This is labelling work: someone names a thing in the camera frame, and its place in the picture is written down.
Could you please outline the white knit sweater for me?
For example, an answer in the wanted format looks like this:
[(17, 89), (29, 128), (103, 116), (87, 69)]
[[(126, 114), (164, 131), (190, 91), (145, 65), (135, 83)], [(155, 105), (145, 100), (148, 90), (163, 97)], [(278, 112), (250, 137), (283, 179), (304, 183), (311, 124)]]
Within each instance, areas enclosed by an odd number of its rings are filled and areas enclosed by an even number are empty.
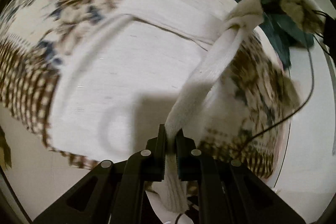
[(123, 0), (85, 34), (60, 68), (50, 113), (52, 146), (91, 160), (125, 160), (155, 137), (172, 142), (246, 36), (263, 20), (260, 0), (224, 18), (199, 0)]

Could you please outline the floral fleece blanket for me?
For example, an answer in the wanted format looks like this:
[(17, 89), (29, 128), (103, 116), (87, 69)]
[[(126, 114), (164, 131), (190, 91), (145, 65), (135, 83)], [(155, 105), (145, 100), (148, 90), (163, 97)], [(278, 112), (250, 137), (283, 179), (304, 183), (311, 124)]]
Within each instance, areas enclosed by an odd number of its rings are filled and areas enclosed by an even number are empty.
[[(60, 68), (85, 34), (122, 1), (12, 0), (1, 13), (1, 103), (48, 149), (66, 155), (79, 168), (92, 168), (98, 160), (54, 148), (49, 135)], [(199, 1), (219, 19), (239, 3)], [(268, 178), (277, 164), (285, 118), (300, 104), (259, 24), (195, 113), (198, 128), (181, 130), (215, 158), (239, 157), (259, 177)]]

